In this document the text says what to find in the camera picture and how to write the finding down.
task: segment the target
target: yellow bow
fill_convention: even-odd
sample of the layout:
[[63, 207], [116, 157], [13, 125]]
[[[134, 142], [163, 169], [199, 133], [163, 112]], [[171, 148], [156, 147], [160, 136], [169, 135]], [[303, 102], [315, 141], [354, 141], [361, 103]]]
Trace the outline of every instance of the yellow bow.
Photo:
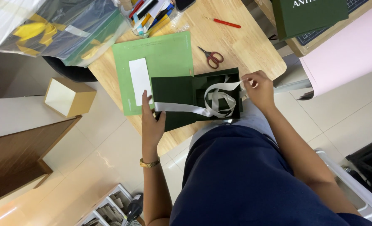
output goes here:
[[90, 44], [95, 45], [93, 48], [85, 52], [83, 55], [81, 55], [82, 59], [90, 59], [92, 58], [97, 52], [100, 47], [102, 47], [106, 42], [108, 42], [111, 38], [113, 37], [112, 35], [109, 35], [102, 43], [98, 41], [97, 39], [93, 39]]
[[25, 54], [37, 55], [40, 53], [34, 49], [24, 47], [28, 39], [44, 33], [41, 40], [39, 40], [39, 43], [48, 46], [53, 42], [52, 37], [57, 33], [57, 30], [62, 31], [66, 28], [66, 26], [63, 24], [49, 23], [38, 14], [32, 15], [30, 20], [35, 22], [21, 25], [16, 28], [13, 33], [13, 35], [20, 37], [20, 40], [17, 41], [16, 44], [18, 48]]

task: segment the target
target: green cutting mat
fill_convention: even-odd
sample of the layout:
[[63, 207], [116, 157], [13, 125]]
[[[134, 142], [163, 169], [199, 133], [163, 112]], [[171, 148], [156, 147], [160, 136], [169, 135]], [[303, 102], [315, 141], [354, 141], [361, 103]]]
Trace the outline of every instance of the green cutting mat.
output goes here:
[[194, 75], [188, 31], [118, 43], [112, 46], [112, 50], [125, 116], [141, 115], [141, 106], [136, 105], [134, 97], [130, 60], [145, 58], [150, 83], [153, 77]]

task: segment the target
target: wristwatch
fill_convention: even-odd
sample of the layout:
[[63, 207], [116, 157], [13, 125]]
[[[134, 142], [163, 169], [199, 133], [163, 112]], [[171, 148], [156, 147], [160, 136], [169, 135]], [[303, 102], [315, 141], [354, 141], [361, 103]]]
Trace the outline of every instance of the wristwatch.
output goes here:
[[140, 166], [143, 168], [152, 168], [157, 166], [161, 162], [161, 159], [158, 157], [158, 160], [151, 163], [145, 163], [143, 162], [143, 158], [140, 158]]

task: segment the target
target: light blue jeans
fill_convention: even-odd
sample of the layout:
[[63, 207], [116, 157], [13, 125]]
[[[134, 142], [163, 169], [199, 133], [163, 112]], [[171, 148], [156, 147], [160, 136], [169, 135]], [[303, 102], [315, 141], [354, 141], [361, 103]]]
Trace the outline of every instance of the light blue jeans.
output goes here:
[[263, 113], [254, 105], [249, 99], [243, 102], [243, 112], [240, 114], [240, 119], [234, 119], [231, 123], [225, 122], [223, 120], [216, 120], [210, 124], [204, 126], [199, 131], [197, 131], [190, 142], [189, 150], [193, 144], [206, 132], [222, 125], [239, 125], [247, 126], [259, 131], [262, 134], [266, 134], [275, 141], [274, 134], [269, 127], [267, 119], [264, 117]]

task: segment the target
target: dark green box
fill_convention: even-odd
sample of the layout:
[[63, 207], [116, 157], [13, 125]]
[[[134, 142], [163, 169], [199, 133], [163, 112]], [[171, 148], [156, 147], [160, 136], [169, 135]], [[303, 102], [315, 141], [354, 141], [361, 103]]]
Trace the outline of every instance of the dark green box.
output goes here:
[[273, 0], [279, 40], [331, 27], [348, 19], [346, 0]]
[[[154, 102], [187, 104], [205, 108], [204, 93], [206, 89], [213, 84], [225, 82], [226, 75], [229, 76], [227, 83], [240, 81], [238, 68], [195, 75], [194, 77], [151, 78]], [[216, 116], [206, 117], [193, 112], [167, 112], [165, 132], [196, 121], [240, 119], [240, 113], [243, 111], [242, 100], [239, 96], [240, 90], [240, 85], [235, 90], [220, 90], [235, 100], [239, 100], [236, 102], [232, 116], [219, 119]], [[226, 101], [219, 99], [219, 110], [228, 108]]]

